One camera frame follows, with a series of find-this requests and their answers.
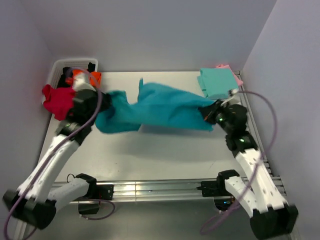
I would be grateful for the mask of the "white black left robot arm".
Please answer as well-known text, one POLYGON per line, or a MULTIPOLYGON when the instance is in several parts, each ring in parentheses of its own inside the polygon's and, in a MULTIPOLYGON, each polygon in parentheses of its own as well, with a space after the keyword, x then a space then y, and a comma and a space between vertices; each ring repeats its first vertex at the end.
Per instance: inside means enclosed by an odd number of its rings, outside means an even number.
POLYGON ((57 176, 69 158, 92 131, 97 114, 112 105, 111 95, 83 89, 72 99, 73 107, 60 121, 50 146, 29 177, 17 188, 7 190, 3 202, 9 215, 39 230, 52 222, 56 213, 79 198, 91 200, 98 193, 97 180, 84 173, 53 190, 57 176))

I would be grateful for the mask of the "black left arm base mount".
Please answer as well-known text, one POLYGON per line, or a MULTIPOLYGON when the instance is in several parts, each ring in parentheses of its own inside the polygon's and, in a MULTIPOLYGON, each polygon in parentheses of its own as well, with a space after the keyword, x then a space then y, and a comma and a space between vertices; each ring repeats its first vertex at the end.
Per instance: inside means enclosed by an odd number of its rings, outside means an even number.
POLYGON ((114 185, 113 184, 99 184, 93 192, 92 196, 83 196, 77 198, 78 213, 81 216, 97 215, 102 209, 105 201, 113 199, 114 185))

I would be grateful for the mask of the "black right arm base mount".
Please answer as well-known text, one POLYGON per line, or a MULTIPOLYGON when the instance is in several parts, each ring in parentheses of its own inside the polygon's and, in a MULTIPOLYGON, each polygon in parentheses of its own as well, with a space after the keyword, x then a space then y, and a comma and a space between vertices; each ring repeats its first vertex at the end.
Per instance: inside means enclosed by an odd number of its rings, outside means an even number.
POLYGON ((235 200, 233 195, 219 187, 216 180, 201 181, 196 189, 201 191, 202 197, 213 198, 214 205, 220 211, 226 211, 235 200))

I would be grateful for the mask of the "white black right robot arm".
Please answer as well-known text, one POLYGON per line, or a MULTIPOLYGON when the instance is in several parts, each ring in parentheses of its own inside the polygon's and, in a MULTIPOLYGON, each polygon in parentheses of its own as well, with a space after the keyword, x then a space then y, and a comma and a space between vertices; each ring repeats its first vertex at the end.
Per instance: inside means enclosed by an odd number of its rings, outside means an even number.
POLYGON ((261 159, 263 154, 247 131, 247 108, 217 100, 198 110, 205 122, 217 124, 225 131, 226 145, 248 178, 248 183, 244 183, 234 170, 219 172, 217 191, 222 195, 231 194, 245 209, 257 239, 291 234, 298 209, 288 204, 270 177, 261 159))

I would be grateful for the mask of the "teal t shirt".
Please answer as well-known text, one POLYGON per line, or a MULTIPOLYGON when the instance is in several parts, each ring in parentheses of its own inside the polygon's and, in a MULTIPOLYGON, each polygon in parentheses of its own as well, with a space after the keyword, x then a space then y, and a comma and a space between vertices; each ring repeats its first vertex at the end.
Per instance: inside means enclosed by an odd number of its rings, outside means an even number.
POLYGON ((104 134, 138 131, 141 126, 156 126, 211 132, 199 108, 214 102, 189 91, 155 82, 138 84, 135 103, 129 103, 123 90, 110 91, 111 107, 95 119, 96 128, 104 134))

